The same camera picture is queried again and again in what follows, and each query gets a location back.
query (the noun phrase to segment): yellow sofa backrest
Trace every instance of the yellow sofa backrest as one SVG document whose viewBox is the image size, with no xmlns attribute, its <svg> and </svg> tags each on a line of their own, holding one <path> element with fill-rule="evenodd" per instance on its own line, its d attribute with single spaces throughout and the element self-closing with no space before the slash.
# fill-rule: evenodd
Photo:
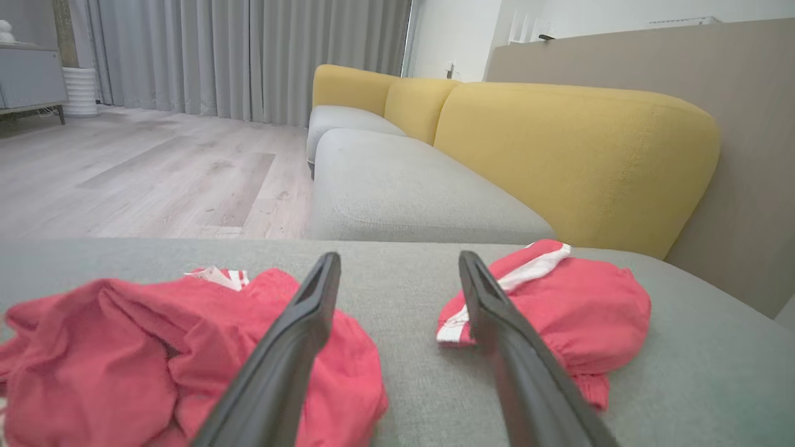
<svg viewBox="0 0 795 447">
<path fill-rule="evenodd" d="M 433 145 L 566 243 L 664 258 L 712 177 L 719 131 L 647 91 L 471 83 L 447 97 Z"/>
<path fill-rule="evenodd" d="M 403 78 L 390 85 L 384 118 L 400 127 L 408 136 L 430 145 L 436 137 L 436 124 L 444 101 L 457 80 Z"/>
<path fill-rule="evenodd" d="M 384 116 L 386 96 L 400 78 L 357 68 L 323 64 L 312 80 L 312 107 L 345 106 Z"/>
</svg>

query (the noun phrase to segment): gray fabric surface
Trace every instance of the gray fabric surface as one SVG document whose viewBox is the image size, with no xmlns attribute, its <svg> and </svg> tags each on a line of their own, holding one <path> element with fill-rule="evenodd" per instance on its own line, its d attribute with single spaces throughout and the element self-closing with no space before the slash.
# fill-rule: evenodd
<svg viewBox="0 0 795 447">
<path fill-rule="evenodd" d="M 378 345 L 390 409 L 377 446 L 502 446 L 494 384 L 473 349 L 436 345 L 436 319 L 460 287 L 457 256 L 484 261 L 518 246 L 185 239 L 71 239 L 0 243 L 2 307 L 100 277 L 179 278 L 215 264 L 253 277 L 278 267 L 302 279 L 338 251 L 338 308 Z M 656 259 L 582 249 L 575 256 L 629 267 L 649 292 L 650 333 L 611 375 L 604 420 L 624 447 L 775 446 L 795 441 L 795 337 L 740 301 Z"/>
<path fill-rule="evenodd" d="M 405 136 L 400 130 L 385 118 L 373 112 L 345 106 L 316 106 L 309 116 L 309 132 L 306 138 L 306 161 L 315 162 L 317 143 L 326 132 L 331 129 L 360 129 L 372 130 L 381 134 Z"/>
<path fill-rule="evenodd" d="M 309 234 L 524 245 L 555 237 L 533 210 L 432 146 L 350 129 L 320 141 Z"/>
</svg>

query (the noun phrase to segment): white wall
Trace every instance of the white wall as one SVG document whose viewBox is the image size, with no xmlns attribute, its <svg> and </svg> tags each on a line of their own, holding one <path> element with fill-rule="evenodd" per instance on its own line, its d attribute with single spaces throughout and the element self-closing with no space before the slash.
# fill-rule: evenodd
<svg viewBox="0 0 795 447">
<path fill-rule="evenodd" d="M 513 30 L 514 23 L 518 24 L 518 31 L 514 32 L 520 33 L 522 31 L 522 21 L 526 19 L 528 23 L 534 23 L 537 18 L 541 18 L 544 6 L 545 0 L 502 0 L 494 26 L 494 36 L 491 38 L 486 71 L 488 71 L 489 63 L 491 62 L 491 52 L 497 47 L 508 45 L 509 39 L 512 37 L 510 32 Z"/>
<path fill-rule="evenodd" d="M 547 0 L 554 37 L 644 29 L 650 21 L 714 16 L 720 21 L 795 17 L 795 0 Z"/>
<path fill-rule="evenodd" d="M 483 80 L 500 0 L 415 0 L 409 76 L 444 78 L 444 62 L 456 61 L 455 79 Z"/>
</svg>

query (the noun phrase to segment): gray cabinet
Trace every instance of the gray cabinet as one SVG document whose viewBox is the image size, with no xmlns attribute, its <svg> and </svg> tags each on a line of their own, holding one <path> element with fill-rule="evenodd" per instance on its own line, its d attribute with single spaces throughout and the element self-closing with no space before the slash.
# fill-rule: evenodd
<svg viewBox="0 0 795 447">
<path fill-rule="evenodd" d="M 66 102 L 57 50 L 0 45 L 0 113 Z"/>
</svg>

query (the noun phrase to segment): wooden floor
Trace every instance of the wooden floor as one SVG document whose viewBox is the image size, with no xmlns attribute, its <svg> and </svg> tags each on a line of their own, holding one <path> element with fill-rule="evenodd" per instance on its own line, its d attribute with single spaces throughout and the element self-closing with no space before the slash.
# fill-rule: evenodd
<svg viewBox="0 0 795 447">
<path fill-rule="evenodd" d="M 0 122 L 0 238 L 295 239 L 306 129 L 103 107 Z"/>
</svg>

